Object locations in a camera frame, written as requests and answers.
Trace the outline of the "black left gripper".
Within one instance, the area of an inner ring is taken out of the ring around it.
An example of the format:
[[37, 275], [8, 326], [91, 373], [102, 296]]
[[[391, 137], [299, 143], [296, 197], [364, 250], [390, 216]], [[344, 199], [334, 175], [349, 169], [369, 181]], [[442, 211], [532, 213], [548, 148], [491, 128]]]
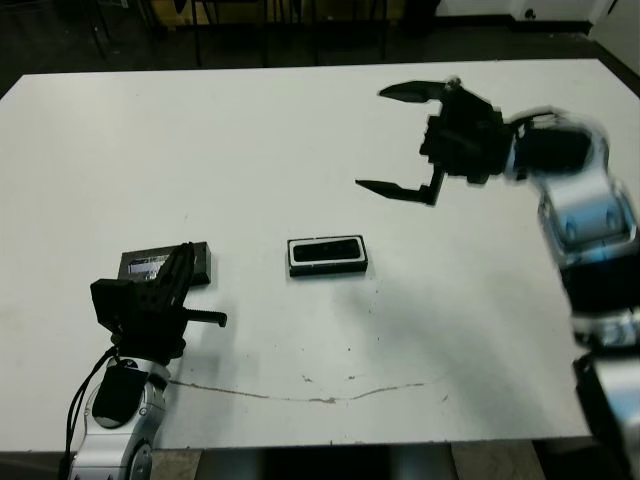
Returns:
[[183, 356], [189, 322], [226, 327], [220, 311], [184, 306], [194, 272], [191, 242], [177, 246], [160, 268], [154, 282], [134, 283], [133, 298], [119, 320], [119, 354], [168, 365]]

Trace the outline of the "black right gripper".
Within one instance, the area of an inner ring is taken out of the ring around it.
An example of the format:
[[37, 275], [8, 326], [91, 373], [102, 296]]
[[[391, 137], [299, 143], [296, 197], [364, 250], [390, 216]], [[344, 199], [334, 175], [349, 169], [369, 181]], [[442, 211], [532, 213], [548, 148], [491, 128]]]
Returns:
[[[446, 84], [436, 81], [412, 80], [381, 89], [378, 95], [404, 103], [440, 101]], [[501, 175], [513, 142], [513, 131], [501, 114], [484, 118], [428, 118], [420, 154], [435, 168], [429, 184], [418, 189], [406, 189], [396, 183], [356, 180], [355, 184], [391, 200], [435, 206], [444, 180], [444, 173], [462, 177], [470, 184], [484, 185], [491, 176]]]

